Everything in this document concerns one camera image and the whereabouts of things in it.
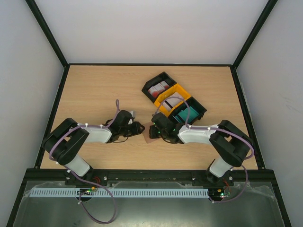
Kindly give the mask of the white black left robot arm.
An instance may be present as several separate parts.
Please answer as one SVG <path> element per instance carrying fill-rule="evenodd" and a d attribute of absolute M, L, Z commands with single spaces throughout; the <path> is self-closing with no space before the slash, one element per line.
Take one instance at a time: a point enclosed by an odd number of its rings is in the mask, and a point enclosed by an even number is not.
<path fill-rule="evenodd" d="M 81 124 L 72 118 L 65 119 L 42 142 L 49 159 L 84 177 L 92 167 L 78 153 L 84 143 L 115 143 L 120 137 L 128 139 L 143 133 L 145 127 L 134 120 L 134 113 L 116 112 L 105 124 Z"/>

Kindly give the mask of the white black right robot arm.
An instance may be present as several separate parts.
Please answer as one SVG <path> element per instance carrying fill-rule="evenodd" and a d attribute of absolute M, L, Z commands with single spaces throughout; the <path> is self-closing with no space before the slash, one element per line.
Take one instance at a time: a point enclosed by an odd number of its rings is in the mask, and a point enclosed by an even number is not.
<path fill-rule="evenodd" d="M 210 126 L 194 126 L 185 121 L 174 123 L 163 113 L 153 115 L 149 129 L 151 139 L 161 138 L 171 144 L 209 144 L 219 154 L 206 170 L 206 179 L 217 185 L 223 176 L 254 156 L 253 141 L 228 120 Z"/>

